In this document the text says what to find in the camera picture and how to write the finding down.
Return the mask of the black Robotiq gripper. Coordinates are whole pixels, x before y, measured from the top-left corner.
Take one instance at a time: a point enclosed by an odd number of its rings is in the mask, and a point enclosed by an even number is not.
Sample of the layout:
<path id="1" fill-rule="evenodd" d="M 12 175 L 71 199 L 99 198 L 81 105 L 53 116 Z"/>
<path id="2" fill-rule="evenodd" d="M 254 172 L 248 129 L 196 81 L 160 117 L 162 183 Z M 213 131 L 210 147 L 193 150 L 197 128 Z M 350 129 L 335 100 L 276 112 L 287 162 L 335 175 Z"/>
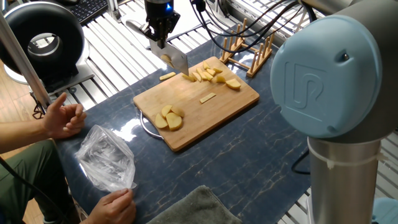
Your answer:
<path id="1" fill-rule="evenodd" d="M 168 35 L 180 19 L 180 14 L 174 10 L 174 0 L 145 0 L 144 3 L 147 23 L 140 26 L 140 31 L 163 49 Z"/>

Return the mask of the person's bare hand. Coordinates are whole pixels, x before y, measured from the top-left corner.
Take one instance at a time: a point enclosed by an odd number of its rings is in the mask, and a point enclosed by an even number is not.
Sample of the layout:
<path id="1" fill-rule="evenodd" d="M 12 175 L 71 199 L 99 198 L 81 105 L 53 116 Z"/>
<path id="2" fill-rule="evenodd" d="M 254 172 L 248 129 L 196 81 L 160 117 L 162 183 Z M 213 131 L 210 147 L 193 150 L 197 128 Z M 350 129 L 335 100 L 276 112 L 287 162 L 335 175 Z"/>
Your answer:
<path id="1" fill-rule="evenodd" d="M 123 189 L 102 197 L 82 223 L 132 224 L 136 218 L 133 196 L 131 189 Z"/>
<path id="2" fill-rule="evenodd" d="M 62 93 L 48 108 L 42 121 L 47 138 L 63 139 L 78 134 L 85 126 L 86 113 L 81 104 L 64 106 L 67 94 Z"/>

